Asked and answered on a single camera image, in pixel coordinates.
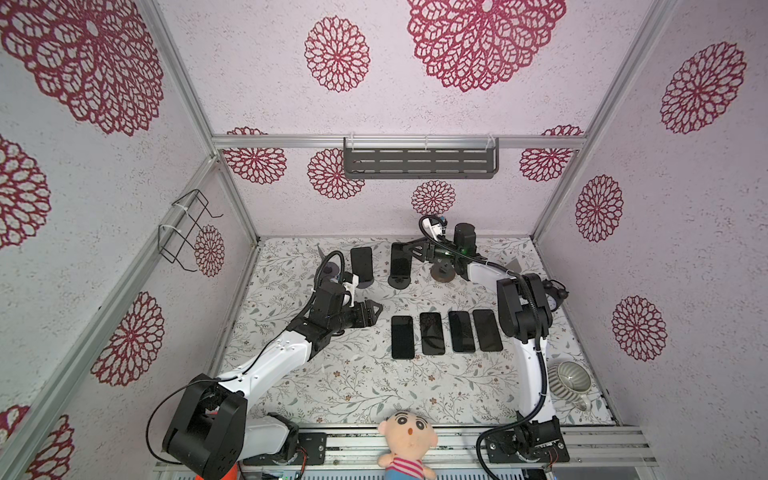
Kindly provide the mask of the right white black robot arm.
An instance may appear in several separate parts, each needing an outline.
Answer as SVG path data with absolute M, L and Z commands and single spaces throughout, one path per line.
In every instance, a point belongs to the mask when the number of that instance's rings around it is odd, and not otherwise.
M 541 277 L 520 273 L 476 252 L 474 226 L 458 224 L 461 241 L 447 239 L 446 221 L 424 215 L 418 221 L 422 237 L 406 244 L 405 251 L 421 262 L 445 263 L 462 279 L 496 295 L 497 319 L 512 339 L 520 393 L 515 425 L 548 422 L 556 416 L 547 376 L 546 347 L 553 323 L 548 294 Z

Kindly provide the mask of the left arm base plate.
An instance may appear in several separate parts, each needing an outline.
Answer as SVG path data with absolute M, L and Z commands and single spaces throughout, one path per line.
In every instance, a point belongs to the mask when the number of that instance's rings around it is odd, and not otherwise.
M 287 418 L 270 413 L 246 422 L 238 461 L 246 466 L 323 465 L 327 435 L 302 430 Z

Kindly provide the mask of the black phone tall wooden stand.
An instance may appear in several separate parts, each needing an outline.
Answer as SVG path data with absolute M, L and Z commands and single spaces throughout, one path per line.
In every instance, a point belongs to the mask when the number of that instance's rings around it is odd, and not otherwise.
M 394 360 L 415 358 L 414 322 L 411 316 L 395 315 L 391 319 L 391 353 Z

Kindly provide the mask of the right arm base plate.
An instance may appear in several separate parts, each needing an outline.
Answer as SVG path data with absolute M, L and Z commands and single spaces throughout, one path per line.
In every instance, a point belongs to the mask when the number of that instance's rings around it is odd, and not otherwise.
M 567 463 L 571 460 L 556 416 L 490 434 L 485 445 L 491 463 Z

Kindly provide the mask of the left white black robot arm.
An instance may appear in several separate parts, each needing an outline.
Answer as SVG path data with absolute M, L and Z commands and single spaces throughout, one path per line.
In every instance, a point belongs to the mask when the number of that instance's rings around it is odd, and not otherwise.
M 298 447 L 298 427 L 268 414 L 248 416 L 270 388 L 317 356 L 350 329 L 376 325 L 381 303 L 354 298 L 349 282 L 323 280 L 288 325 L 252 359 L 219 377 L 200 374 L 177 389 L 181 399 L 156 459 L 182 465 L 203 479 L 223 479 L 251 457 L 289 460 Z

